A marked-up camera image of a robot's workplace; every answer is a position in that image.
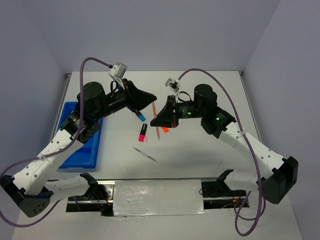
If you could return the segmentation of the blue-capped black highlighter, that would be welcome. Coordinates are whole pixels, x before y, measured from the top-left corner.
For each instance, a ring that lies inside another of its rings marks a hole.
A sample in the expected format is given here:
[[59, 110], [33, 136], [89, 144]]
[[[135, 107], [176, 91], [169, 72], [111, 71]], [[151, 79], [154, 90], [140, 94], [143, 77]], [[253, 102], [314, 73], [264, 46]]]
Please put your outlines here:
[[136, 111], [135, 114], [142, 122], [144, 122], [146, 120], [146, 118], [144, 117], [144, 115], [140, 111]]

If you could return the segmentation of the orange clear pen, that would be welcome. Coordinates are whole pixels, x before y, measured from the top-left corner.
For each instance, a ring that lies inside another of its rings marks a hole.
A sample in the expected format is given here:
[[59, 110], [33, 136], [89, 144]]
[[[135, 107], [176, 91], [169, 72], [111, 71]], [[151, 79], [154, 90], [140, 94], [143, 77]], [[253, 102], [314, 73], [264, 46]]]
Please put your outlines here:
[[[153, 118], [155, 119], [155, 118], [157, 117], [155, 102], [153, 102], [153, 103], [151, 104], [151, 106], [152, 106]], [[159, 127], [156, 126], [155, 129], [156, 129], [157, 139], [160, 140], [161, 138], [160, 138]]]

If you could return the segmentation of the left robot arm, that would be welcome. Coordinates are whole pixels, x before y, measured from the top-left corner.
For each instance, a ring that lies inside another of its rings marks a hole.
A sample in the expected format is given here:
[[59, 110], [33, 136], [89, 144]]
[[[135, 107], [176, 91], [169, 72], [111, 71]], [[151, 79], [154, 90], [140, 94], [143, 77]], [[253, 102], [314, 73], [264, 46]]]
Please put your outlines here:
[[156, 101], [157, 97], [138, 89], [131, 80], [123, 79], [122, 89], [106, 94], [99, 82], [84, 85], [77, 99], [75, 110], [62, 123], [54, 138], [25, 168], [13, 176], [4, 175], [0, 185], [20, 210], [29, 218], [42, 213], [49, 204], [73, 196], [91, 200], [99, 193], [108, 195], [89, 173], [69, 179], [50, 180], [50, 176], [74, 152], [82, 148], [101, 128], [100, 120], [130, 108], [140, 111]]

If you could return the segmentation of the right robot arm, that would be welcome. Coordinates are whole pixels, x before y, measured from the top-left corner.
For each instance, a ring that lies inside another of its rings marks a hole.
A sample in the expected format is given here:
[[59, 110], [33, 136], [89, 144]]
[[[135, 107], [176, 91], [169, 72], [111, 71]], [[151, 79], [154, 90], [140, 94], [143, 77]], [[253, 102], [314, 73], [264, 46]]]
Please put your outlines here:
[[208, 135], [228, 144], [245, 159], [257, 164], [256, 173], [225, 170], [218, 178], [217, 190], [223, 196], [235, 190], [262, 191], [272, 204], [279, 204], [298, 178], [298, 161], [272, 151], [250, 133], [241, 130], [236, 119], [218, 106], [217, 94], [208, 84], [194, 88], [193, 99], [177, 100], [169, 95], [163, 109], [150, 122], [153, 127], [176, 128], [181, 119], [200, 118], [200, 125]]

